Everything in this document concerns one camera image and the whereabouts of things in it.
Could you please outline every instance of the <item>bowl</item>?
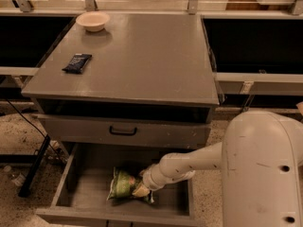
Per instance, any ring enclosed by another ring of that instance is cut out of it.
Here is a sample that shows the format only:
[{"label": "bowl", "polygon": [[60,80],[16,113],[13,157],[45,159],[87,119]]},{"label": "bowl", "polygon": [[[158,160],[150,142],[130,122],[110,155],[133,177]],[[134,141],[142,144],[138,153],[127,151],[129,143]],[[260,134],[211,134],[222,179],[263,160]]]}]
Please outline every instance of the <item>bowl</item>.
[{"label": "bowl", "polygon": [[101,11],[88,11],[79,15],[76,23],[87,31],[98,32],[104,29],[104,25],[110,20],[110,16]]}]

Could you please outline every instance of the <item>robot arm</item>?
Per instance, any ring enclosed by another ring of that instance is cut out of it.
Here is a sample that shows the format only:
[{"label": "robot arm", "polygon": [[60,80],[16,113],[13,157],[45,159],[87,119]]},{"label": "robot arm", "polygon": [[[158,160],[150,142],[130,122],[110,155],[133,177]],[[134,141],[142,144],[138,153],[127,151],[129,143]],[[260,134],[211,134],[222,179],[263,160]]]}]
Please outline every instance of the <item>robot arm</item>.
[{"label": "robot arm", "polygon": [[298,166],[303,165],[303,124],[275,113],[242,113],[224,139],[191,153],[172,153],[150,166],[151,191],[221,166],[223,226],[303,226]]}]

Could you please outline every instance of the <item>speckled floor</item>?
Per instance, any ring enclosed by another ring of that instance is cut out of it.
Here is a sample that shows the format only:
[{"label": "speckled floor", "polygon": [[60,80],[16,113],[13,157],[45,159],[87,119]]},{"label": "speckled floor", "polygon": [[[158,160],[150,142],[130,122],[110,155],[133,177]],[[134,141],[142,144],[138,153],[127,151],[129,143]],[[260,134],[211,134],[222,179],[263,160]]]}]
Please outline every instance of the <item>speckled floor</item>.
[{"label": "speckled floor", "polygon": [[[19,110],[33,108],[31,103],[16,103]],[[298,117],[296,110],[278,110],[290,117]],[[43,137],[30,126],[6,102],[0,102],[0,153],[32,153],[43,142]],[[239,109],[220,108],[214,115],[212,131],[208,144],[220,142],[228,122],[240,113]],[[43,131],[34,113],[25,113],[25,117]],[[27,174],[29,166],[13,166],[14,170]],[[62,176],[60,166],[43,160],[31,186],[31,195],[27,198],[17,196],[18,188],[0,171],[0,227],[62,227],[51,225],[35,215],[37,208],[47,208],[54,197]],[[195,216],[207,227],[222,225],[222,184],[220,170],[197,171],[193,179]]]}]

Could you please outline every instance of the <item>drawer front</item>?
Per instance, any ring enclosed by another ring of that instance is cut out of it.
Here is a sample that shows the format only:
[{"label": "drawer front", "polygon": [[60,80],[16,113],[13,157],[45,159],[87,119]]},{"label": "drawer front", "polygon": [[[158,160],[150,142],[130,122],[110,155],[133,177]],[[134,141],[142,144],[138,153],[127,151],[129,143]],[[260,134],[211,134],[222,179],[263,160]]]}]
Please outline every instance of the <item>drawer front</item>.
[{"label": "drawer front", "polygon": [[192,181],[169,184],[153,193],[154,203],[107,200],[115,166],[140,172],[158,162],[162,148],[76,144],[49,209],[36,214],[49,223],[104,227],[200,226],[193,215]]},{"label": "drawer front", "polygon": [[52,139],[111,145],[197,148],[210,133],[208,124],[41,115]]}]

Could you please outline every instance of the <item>gray cabinet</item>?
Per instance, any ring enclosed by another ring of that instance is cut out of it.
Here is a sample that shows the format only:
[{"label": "gray cabinet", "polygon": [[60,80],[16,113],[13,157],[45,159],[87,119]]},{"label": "gray cabinet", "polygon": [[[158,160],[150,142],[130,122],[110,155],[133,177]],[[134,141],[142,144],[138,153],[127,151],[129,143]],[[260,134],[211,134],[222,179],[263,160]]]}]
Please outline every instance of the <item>gray cabinet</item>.
[{"label": "gray cabinet", "polygon": [[[113,167],[130,154],[138,166],[148,166],[160,159],[159,149],[205,144],[219,102],[201,19],[110,16],[101,32],[74,25],[22,91],[39,107],[52,139],[78,145],[51,208],[38,215],[87,226],[197,226],[191,181],[155,192],[153,205],[105,197]],[[83,74],[64,73],[76,53],[93,57]]]}]

